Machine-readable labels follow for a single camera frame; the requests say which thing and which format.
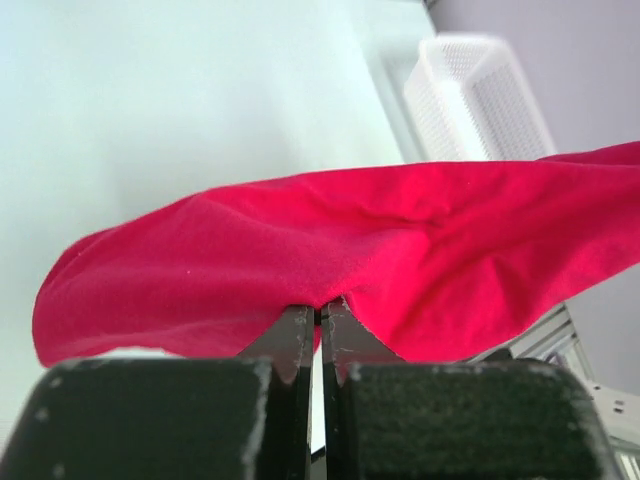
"red cloth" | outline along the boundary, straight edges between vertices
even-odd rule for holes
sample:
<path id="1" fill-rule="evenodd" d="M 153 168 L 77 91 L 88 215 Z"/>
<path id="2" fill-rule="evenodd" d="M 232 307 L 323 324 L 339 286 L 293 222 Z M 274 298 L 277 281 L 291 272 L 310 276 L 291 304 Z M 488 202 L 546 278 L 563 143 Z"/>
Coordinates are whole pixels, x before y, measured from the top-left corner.
<path id="1" fill-rule="evenodd" d="M 640 261 L 640 143 L 216 188 L 69 248 L 38 294 L 44 365 L 115 347 L 227 356 L 344 294 L 407 360 L 470 357 Z"/>

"white basket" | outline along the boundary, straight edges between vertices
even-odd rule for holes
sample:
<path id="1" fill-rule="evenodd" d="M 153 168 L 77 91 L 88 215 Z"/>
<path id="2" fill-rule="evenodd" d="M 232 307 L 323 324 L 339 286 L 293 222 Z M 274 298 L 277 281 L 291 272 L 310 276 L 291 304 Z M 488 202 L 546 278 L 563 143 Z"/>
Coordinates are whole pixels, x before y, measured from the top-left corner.
<path id="1" fill-rule="evenodd" d="M 535 160 L 556 153 L 522 68 L 500 39 L 423 40 L 404 96 L 428 160 Z"/>

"gray wall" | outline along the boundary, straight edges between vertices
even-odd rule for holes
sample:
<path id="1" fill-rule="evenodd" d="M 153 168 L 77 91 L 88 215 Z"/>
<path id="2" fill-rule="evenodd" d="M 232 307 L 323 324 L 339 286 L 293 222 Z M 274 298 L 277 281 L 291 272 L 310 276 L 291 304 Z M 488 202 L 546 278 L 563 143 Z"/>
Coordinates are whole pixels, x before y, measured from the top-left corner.
<path id="1" fill-rule="evenodd" d="M 640 1 L 440 0 L 431 16 L 511 43 L 561 152 L 640 138 Z"/>
<path id="2" fill-rule="evenodd" d="M 509 41 L 561 152 L 640 139 L 639 0 L 440 0 L 431 15 Z M 567 302 L 596 379 L 636 395 L 639 287 L 640 265 Z"/>

